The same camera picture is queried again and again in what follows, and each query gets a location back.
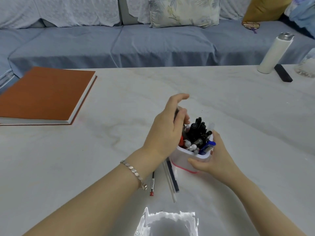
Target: bracelet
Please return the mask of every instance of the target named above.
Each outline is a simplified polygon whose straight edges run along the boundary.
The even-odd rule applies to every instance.
[[[126,167],[128,167],[135,175],[136,177],[141,181],[142,189],[147,190],[148,186],[142,181],[142,177],[139,175],[139,173],[136,171],[135,168],[133,168],[129,163],[127,163],[125,160],[121,161],[120,163],[124,164]]]

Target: silver lid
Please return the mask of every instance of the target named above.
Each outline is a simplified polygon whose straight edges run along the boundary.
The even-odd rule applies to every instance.
[[[281,40],[292,40],[294,38],[294,35],[289,32],[282,32],[279,36],[279,39]]]

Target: white pen holder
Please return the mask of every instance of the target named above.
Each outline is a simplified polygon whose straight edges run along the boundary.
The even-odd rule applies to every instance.
[[[198,172],[198,170],[192,167],[192,165],[187,161],[188,158],[196,159],[201,162],[207,162],[210,160],[211,155],[210,151],[207,152],[205,155],[199,155],[184,148],[181,148],[180,146],[177,146],[177,148],[175,149],[175,151],[172,152],[169,158],[174,166],[195,174]]]

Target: hand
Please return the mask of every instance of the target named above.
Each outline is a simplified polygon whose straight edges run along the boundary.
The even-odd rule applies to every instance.
[[[169,98],[165,109],[155,117],[143,149],[160,156],[163,160],[176,149],[182,135],[183,124],[190,123],[187,109],[178,107],[178,103],[188,98],[189,94],[185,93]],[[177,107],[179,112],[174,120]]]
[[[212,131],[212,134],[213,141],[216,145],[213,148],[210,161],[199,162],[189,158],[188,162],[195,169],[210,173],[214,178],[230,187],[233,181],[242,175],[242,172],[226,150],[220,134],[214,130]]]

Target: book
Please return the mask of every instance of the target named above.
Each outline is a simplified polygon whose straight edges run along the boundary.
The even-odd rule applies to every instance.
[[[33,67],[0,95],[0,125],[72,124],[95,71]]]

